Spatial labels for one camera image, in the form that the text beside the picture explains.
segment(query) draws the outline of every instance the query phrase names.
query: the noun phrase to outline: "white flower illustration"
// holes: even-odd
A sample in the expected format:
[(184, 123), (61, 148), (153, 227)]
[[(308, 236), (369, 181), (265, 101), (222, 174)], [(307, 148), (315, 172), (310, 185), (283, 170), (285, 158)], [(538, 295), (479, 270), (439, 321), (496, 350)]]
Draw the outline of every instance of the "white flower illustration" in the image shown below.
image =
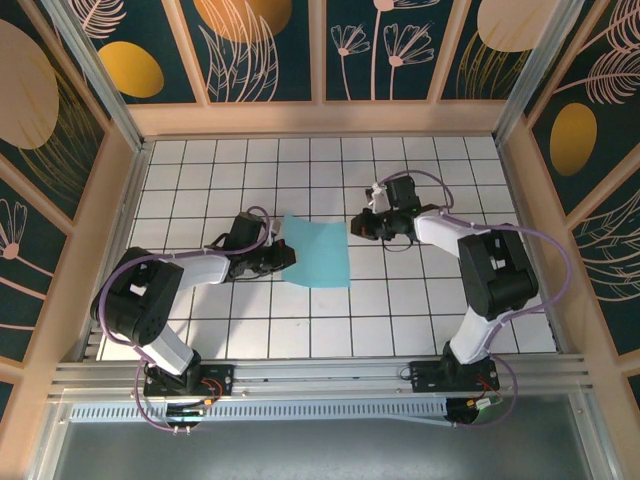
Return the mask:
[[(6, 199), (0, 199), (0, 273), (2, 272), (2, 260), (12, 261), (18, 260), (26, 266), (43, 273), (49, 277), (53, 277), (51, 272), (48, 272), (44, 268), (40, 268), (37, 265), (25, 260), (20, 256), (20, 242), (24, 236), (25, 227), (27, 225), (27, 207), (20, 202), (13, 204), (13, 212), (9, 207), (9, 202)], [(44, 300), (46, 295), (36, 292), (24, 285), (9, 280), (3, 276), (0, 276), (0, 284), (9, 288), (13, 288), (19, 292), (30, 295), (39, 300)], [(8, 328), (11, 330), (33, 330), (34, 327), (11, 325), (6, 323), (0, 323), (0, 328)]]
[(362, 30), (362, 25), (354, 27), (349, 25), (342, 30), (340, 25), (331, 27), (331, 38), (341, 57), (366, 52), (371, 44), (366, 40), (367, 35)]
[(373, 29), (373, 48), (371, 51), (371, 100), (376, 99), (376, 54), (378, 52), (378, 32), (380, 31), (382, 12), (431, 7), (438, 3), (440, 3), (440, 0), (373, 0), (373, 5), (378, 10), (378, 13), (376, 14), (376, 24)]
[(20, 240), (27, 224), (27, 207), (20, 202), (13, 205), (13, 216), (9, 202), (0, 199), (0, 255), (13, 260), (20, 252)]
[(398, 24), (394, 23), (384, 28), (384, 44), (389, 55), (389, 64), (394, 67), (415, 65), (433, 60), (433, 48), (427, 48), (431, 43), (429, 36), (430, 25), (417, 27), (407, 25), (398, 36)]

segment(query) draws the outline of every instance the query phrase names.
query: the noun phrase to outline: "floor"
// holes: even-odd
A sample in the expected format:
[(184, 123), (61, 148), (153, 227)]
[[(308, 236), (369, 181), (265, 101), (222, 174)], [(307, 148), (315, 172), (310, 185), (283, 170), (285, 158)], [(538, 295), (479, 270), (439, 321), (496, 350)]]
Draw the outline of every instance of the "floor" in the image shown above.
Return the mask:
[[(452, 212), (517, 223), (491, 137), (288, 138), (157, 142), (130, 245), (179, 252), (211, 243), (241, 209), (314, 222), (349, 222), (365, 187), (405, 169), (451, 186)], [(444, 192), (414, 176), (423, 204)], [(389, 248), (408, 245), (396, 239)], [(404, 252), (349, 235), (349, 289), (307, 289), (279, 275), (179, 293), (171, 327), (204, 359), (386, 357), (441, 354), (466, 302), (457, 260), (429, 245)], [(544, 314), (504, 328), (495, 353), (555, 352)], [(98, 359), (136, 359), (110, 342)]]

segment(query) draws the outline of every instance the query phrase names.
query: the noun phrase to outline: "robotic arm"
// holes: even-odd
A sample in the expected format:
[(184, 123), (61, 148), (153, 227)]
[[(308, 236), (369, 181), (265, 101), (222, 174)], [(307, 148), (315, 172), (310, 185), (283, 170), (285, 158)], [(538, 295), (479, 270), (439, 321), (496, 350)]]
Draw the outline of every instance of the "robotic arm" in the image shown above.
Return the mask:
[(445, 347), (439, 366), (450, 387), (460, 374), (486, 367), (489, 344), (500, 321), (524, 308), (538, 293), (538, 281), (518, 233), (478, 230), (452, 223), (435, 205), (422, 206), (411, 176), (404, 175), (366, 190), (371, 208), (351, 222), (351, 233), (369, 240), (397, 234), (411, 242), (435, 245), (458, 258), (469, 305), (458, 332)]
[[(231, 282), (248, 270), (258, 276), (269, 275), (296, 262), (292, 248), (283, 240), (273, 241), (277, 227), (271, 228), (263, 245), (249, 248), (257, 244), (264, 228), (263, 219), (243, 212), (236, 217), (229, 233), (205, 247), (216, 250), (216, 255), (147, 260), (117, 276), (106, 294), (106, 327), (112, 334), (130, 342), (154, 365), (146, 372), (152, 383), (185, 395), (195, 393), (203, 378), (200, 355), (167, 325), (171, 307), (180, 290)], [(224, 254), (241, 250), (248, 251)], [(130, 248), (116, 270), (150, 255), (142, 248)], [(96, 320), (99, 320), (102, 293), (102, 290), (98, 292), (91, 306)]]

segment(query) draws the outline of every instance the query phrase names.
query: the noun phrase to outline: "light blue towel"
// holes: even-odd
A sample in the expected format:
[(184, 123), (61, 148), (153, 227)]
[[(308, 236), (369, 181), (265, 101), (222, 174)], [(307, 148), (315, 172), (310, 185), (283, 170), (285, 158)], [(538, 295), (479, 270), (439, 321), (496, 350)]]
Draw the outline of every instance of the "light blue towel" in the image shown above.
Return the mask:
[(296, 263), (282, 272), (285, 282), (309, 288), (351, 285), (346, 223), (313, 223), (287, 215), (283, 237)]

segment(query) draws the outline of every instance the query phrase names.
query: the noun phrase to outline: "decorative wallpaper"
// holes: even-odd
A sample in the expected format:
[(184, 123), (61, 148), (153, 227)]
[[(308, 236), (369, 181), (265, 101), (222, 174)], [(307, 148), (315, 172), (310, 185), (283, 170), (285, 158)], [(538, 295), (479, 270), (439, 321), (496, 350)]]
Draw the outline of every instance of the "decorative wallpaper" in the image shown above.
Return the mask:
[(24, 359), (65, 241), (0, 180), (0, 357)]
[(0, 158), (73, 218), (104, 137), (16, 0), (0, 11)]
[(193, 103), (160, 0), (68, 0), (124, 101)]
[(618, 354), (640, 348), (640, 170), (573, 230)]
[(327, 100), (425, 100), (452, 5), (327, 0)]
[(506, 99), (556, 4), (472, 0), (442, 99)]
[(629, 386), (631, 387), (633, 397), (636, 399), (636, 403), (640, 409), (640, 375), (629, 377)]
[(565, 213), (640, 142), (640, 2), (612, 0), (533, 127)]
[(211, 102), (311, 100), (307, 0), (181, 0)]
[(12, 390), (12, 384), (0, 381), (0, 425), (2, 425), (2, 417), (4, 417), (4, 412), (7, 409), (7, 405), (9, 405), (9, 397)]
[(67, 53), (67, 56), (69, 57), (69, 59), (71, 60), (73, 65), (76, 67), (76, 70), (78, 70), (78, 72), (80, 72), (80, 74), (82, 75), (82, 79), (84, 80), (84, 83), (87, 85), (87, 87), (89, 87), (89, 90), (91, 90), (91, 93), (93, 94), (93, 97), (98, 102), (98, 105), (100, 105), (100, 109), (102, 110), (102, 112), (105, 114), (105, 116), (108, 119), (111, 119), (111, 114), (107, 110), (107, 107), (105, 107), (104, 103), (102, 103), (102, 99), (100, 98), (100, 96), (98, 95), (96, 90), (93, 88), (93, 85), (91, 85), (91, 82), (89, 82), (89, 80), (87, 79), (87, 76), (84, 73), (84, 70), (82, 69), (82, 67), (78, 63), (78, 60), (76, 60), (76, 57), (71, 52), (71, 49), (67, 45), (67, 42), (64, 41), (64, 39), (62, 38), (62, 35), (60, 35), (60, 32), (58, 31), (58, 29), (53, 24), (53, 21), (51, 20), (51, 17), (49, 16), (49, 13), (47, 12), (47, 9), (44, 8), (44, 5), (42, 5), (42, 0), (36, 0), (35, 1), (35, 5), (40, 9), (40, 12), (42, 13), (42, 16), (44, 17), (44, 19), (49, 24), (49, 27), (51, 28), (51, 30), (53, 30), (54, 34), (56, 35), (56, 38), (58, 39), (58, 43), (62, 46), (62, 48), (64, 48), (64, 51)]
[(591, 11), (591, 8), (593, 7), (594, 3), (595, 3), (595, 0), (585, 0), (585, 2), (582, 4), (582, 8), (580, 9), (580, 13), (578, 14), (577, 21), (573, 23), (573, 27), (571, 27), (571, 30), (569, 31), (564, 41), (562, 42), (562, 46), (556, 53), (556, 56), (551, 62), (551, 64), (549, 65), (549, 68), (547, 68), (547, 71), (545, 72), (544, 77), (542, 78), (542, 80), (540, 80), (540, 83), (538, 84), (538, 87), (533, 92), (533, 95), (531, 95), (531, 99), (529, 100), (529, 103), (527, 103), (527, 106), (524, 109), (525, 115), (529, 116), (529, 114), (531, 113), (531, 110), (533, 110), (533, 107), (535, 107), (536, 103), (538, 102), (538, 99), (540, 98), (540, 95), (542, 95), (542, 92), (547, 87), (549, 78), (551, 77), (551, 75), (553, 75), (553, 72), (555, 72), (556, 69), (558, 68), (558, 64), (564, 57), (564, 54), (567, 53), (567, 49), (571, 45), (571, 42), (573, 42), (573, 39), (578, 33), (578, 30), (580, 30), (582, 23), (584, 22), (585, 18)]

